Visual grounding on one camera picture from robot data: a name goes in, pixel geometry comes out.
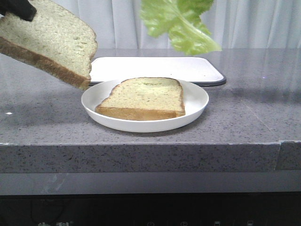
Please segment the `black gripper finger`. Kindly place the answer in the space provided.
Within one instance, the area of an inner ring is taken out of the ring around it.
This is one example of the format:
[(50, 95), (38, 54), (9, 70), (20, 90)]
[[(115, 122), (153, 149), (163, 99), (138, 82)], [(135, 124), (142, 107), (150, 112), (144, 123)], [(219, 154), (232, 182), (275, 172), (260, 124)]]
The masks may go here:
[(36, 8), (28, 0), (0, 0), (0, 14), (12, 13), (22, 20), (31, 22), (36, 15)]

